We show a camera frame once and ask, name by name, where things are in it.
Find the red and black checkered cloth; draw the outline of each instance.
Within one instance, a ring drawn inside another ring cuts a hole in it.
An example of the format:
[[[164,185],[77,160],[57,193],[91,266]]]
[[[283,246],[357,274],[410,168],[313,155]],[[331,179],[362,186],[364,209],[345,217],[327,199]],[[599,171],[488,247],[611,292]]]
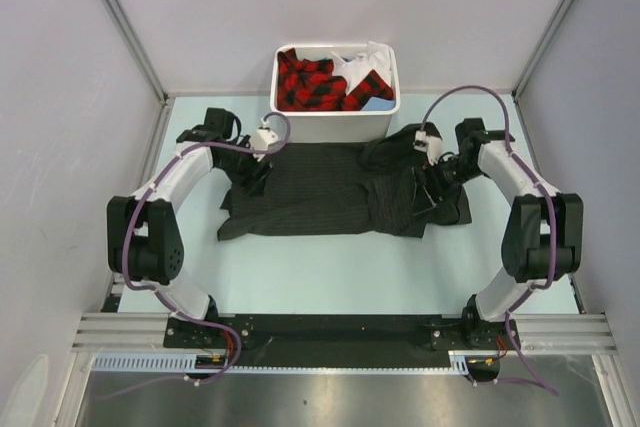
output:
[[[295,49],[278,53],[278,110],[361,110],[371,97],[393,100],[393,90],[375,70],[346,92],[347,81],[333,75],[333,60],[298,60]]]

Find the black garment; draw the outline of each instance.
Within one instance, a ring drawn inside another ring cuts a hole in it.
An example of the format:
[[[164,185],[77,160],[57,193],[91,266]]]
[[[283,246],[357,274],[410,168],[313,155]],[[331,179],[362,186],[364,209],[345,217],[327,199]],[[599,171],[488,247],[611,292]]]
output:
[[[222,208],[230,218],[219,240],[244,234],[327,235],[376,231],[422,237],[426,224],[471,222],[463,189],[430,210],[416,187],[414,168],[426,160],[413,148],[419,125],[368,143],[289,144],[273,155],[264,196],[232,186]],[[429,135],[440,136],[433,124]]]

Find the white plastic bin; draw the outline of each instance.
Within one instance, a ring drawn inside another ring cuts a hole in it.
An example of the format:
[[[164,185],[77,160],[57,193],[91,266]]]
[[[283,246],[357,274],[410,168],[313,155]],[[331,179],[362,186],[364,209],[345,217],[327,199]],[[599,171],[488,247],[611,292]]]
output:
[[[298,59],[326,59],[331,52],[349,58],[365,51],[367,44],[291,44],[276,51],[271,79],[271,110],[278,111],[278,53],[296,49]],[[400,108],[398,68],[391,52],[391,85],[395,106],[387,111],[282,112],[291,122],[291,142],[368,142],[387,135],[391,117]]]

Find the white wall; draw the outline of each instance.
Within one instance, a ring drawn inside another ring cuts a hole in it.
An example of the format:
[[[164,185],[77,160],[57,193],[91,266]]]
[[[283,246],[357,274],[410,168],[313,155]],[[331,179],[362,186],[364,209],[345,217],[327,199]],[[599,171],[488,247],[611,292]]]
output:
[[[0,11],[0,412],[44,353],[44,425],[106,288],[106,203],[134,187],[159,106],[100,0]]]
[[[266,91],[292,42],[378,40],[401,86],[510,89],[559,0],[121,0],[169,91]]]
[[[640,0],[578,0],[522,101],[544,175],[585,203],[579,287],[640,393]]]

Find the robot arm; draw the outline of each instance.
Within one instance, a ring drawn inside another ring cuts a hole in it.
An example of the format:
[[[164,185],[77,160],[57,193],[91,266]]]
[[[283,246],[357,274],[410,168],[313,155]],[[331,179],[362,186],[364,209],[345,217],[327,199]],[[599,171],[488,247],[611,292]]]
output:
[[[456,127],[456,137],[458,155],[444,162],[429,162],[417,173],[418,181],[435,206],[452,188],[484,175],[495,182],[511,205],[502,241],[503,267],[491,283],[470,300],[479,320],[501,321],[527,290],[547,281],[551,256],[549,209],[537,183],[507,149],[504,131],[487,131],[481,119],[465,119]],[[422,140],[416,139],[416,148],[425,150]],[[580,265],[583,204],[576,194],[563,194],[541,177],[538,179],[551,197],[555,214],[553,280],[558,280],[564,274],[575,272]]]
[[[153,285],[181,312],[197,319],[204,318],[212,306],[215,310],[215,303],[200,290],[188,272],[181,272],[184,246],[176,214],[196,183],[213,168],[222,169],[249,195],[260,195],[271,164],[264,154],[240,153],[220,147],[199,148],[184,156],[181,152],[206,141],[265,151],[279,140],[265,121],[250,137],[240,140],[238,132],[236,139],[229,140],[234,123],[239,130],[241,124],[233,114],[222,109],[208,109],[204,124],[186,130],[178,137],[172,161],[165,167],[171,170],[159,185],[154,184],[154,177],[129,197],[113,197],[107,206],[109,267],[122,273],[127,227],[133,210],[151,187],[153,192],[142,207],[131,239],[129,275],[133,281]],[[176,155],[181,161],[173,167]]]

